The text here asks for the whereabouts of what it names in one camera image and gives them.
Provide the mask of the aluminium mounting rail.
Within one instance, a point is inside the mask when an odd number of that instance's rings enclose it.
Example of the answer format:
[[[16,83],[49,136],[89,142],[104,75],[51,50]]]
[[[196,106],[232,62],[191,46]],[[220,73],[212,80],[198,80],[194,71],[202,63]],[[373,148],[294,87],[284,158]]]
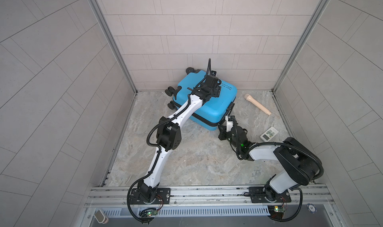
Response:
[[[186,206],[246,206],[282,205],[288,207],[302,204],[334,204],[334,199],[325,184],[302,186],[301,190],[287,190],[276,201],[268,202],[261,185],[229,186],[169,186],[159,187],[157,195],[162,197],[164,207]],[[136,191],[128,194],[127,187],[92,188],[85,201],[86,207],[157,207],[159,199],[145,203]]]

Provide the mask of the white ventilation grille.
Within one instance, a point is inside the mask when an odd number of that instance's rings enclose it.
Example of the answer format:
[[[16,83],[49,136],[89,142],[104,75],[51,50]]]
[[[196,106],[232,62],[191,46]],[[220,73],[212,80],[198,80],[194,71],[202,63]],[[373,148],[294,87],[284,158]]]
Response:
[[[132,208],[135,214],[148,207]],[[101,208],[103,212],[112,218],[132,217],[128,208]],[[170,206],[162,207],[157,217],[231,217],[231,216],[270,216],[267,206]]]

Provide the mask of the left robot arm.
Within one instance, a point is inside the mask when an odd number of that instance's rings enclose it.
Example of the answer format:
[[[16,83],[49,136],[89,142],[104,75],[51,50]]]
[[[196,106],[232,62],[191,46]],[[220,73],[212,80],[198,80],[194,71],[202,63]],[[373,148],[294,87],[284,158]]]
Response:
[[[213,75],[206,75],[203,80],[187,95],[187,101],[169,117],[162,117],[147,136],[147,144],[158,150],[153,157],[148,174],[135,181],[139,197],[145,203],[152,203],[156,198],[160,176],[168,159],[182,140],[181,129],[186,121],[212,97],[219,97],[221,80]]]

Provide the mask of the small white remote control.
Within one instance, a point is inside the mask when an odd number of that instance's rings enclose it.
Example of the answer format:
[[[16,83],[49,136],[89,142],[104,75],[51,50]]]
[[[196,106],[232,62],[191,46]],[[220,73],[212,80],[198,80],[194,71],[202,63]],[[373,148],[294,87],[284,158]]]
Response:
[[[264,142],[268,142],[270,141],[271,139],[274,138],[274,136],[276,136],[277,134],[279,133],[279,131],[274,128],[273,126],[270,127],[268,130],[266,130],[262,135],[260,135],[260,138],[264,141]]]

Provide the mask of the round blue white sticker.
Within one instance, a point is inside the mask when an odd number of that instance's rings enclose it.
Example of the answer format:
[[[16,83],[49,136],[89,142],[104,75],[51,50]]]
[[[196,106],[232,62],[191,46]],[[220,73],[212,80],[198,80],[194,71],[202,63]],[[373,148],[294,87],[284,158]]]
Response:
[[[315,214],[317,212],[317,209],[313,204],[307,204],[307,209],[312,214]]]

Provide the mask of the blue hard-shell suitcase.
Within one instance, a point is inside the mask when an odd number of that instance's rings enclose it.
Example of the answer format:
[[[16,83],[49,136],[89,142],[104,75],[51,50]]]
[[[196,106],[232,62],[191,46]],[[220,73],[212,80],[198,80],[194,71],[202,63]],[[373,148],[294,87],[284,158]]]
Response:
[[[177,85],[176,88],[169,86],[165,93],[171,96],[173,100],[168,104],[170,109],[181,107],[187,100],[188,94],[205,76],[205,71],[187,68],[187,75]],[[220,94],[218,97],[211,97],[210,100],[199,108],[190,117],[190,120],[203,126],[208,130],[216,130],[219,125],[225,121],[225,116],[230,115],[234,100],[237,95],[237,88],[222,81],[220,84]]]

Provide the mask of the small white pink object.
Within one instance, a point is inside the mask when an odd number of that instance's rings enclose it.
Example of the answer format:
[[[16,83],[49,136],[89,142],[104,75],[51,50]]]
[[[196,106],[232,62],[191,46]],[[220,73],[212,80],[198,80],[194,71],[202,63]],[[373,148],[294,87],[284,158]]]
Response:
[[[109,218],[102,209],[97,210],[94,213],[94,217],[99,224],[107,224],[109,222]]]

